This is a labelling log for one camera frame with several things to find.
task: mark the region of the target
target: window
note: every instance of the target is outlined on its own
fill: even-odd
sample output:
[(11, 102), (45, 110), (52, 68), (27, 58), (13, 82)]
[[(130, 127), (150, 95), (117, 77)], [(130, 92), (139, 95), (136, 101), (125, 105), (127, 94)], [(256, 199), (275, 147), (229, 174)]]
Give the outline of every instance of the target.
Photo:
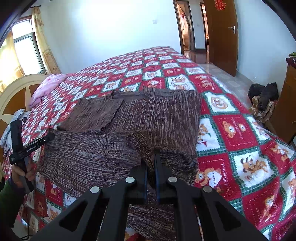
[(35, 34), (33, 33), (31, 19), (16, 23), (12, 28), (12, 35), (15, 41), (15, 51), (24, 73), (26, 75), (45, 73)]

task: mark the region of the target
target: wooden dresser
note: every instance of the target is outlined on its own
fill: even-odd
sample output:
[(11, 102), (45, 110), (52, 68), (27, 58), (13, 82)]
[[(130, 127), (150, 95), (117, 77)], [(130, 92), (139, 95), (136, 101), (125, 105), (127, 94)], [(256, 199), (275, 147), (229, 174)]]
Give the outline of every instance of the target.
[(284, 86), (270, 118), (270, 131), (289, 143), (296, 134), (296, 64), (292, 59), (287, 59), (287, 63)]

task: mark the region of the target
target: red chinese character decoration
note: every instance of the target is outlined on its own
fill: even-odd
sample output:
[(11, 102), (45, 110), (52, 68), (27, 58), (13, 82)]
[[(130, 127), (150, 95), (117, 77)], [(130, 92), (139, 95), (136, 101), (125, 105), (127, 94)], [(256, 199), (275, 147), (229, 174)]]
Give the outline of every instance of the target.
[(226, 6), (226, 3), (223, 2), (223, 0), (215, 0), (215, 7), (218, 9), (218, 11), (220, 10), (224, 10)]

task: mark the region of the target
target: red checkered blanket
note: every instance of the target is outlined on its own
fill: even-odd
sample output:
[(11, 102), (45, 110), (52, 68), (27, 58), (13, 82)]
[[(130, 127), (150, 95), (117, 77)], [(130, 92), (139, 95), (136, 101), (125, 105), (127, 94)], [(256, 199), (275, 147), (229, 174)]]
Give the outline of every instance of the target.
[[(143, 86), (202, 93), (194, 185), (210, 185), (269, 240), (280, 240), (296, 214), (295, 152), (261, 128), (219, 80), (170, 47), (116, 56), (72, 74), (31, 110), (23, 141), (26, 144), (44, 136), (47, 128), (55, 128), (80, 98)], [(40, 154), (41, 149), (33, 155), (36, 166)], [(3, 169), (8, 178), (7, 159)], [(30, 226), (38, 231), (74, 200), (37, 173), (36, 190), (26, 202)]]

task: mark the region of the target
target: yellow curtain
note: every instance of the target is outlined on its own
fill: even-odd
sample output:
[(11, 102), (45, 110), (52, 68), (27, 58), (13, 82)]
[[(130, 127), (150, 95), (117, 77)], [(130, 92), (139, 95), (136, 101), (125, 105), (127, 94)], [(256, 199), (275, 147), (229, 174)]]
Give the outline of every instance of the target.
[(12, 31), (8, 34), (0, 48), (0, 92), (25, 73), (15, 51)]
[(55, 58), (47, 44), (46, 38), (43, 32), (43, 22), (40, 15), (39, 7), (33, 8), (32, 13), (32, 27), (36, 36), (37, 45), (39, 52), (41, 53), (41, 58), (47, 74), (60, 74), (61, 71), (55, 61)]

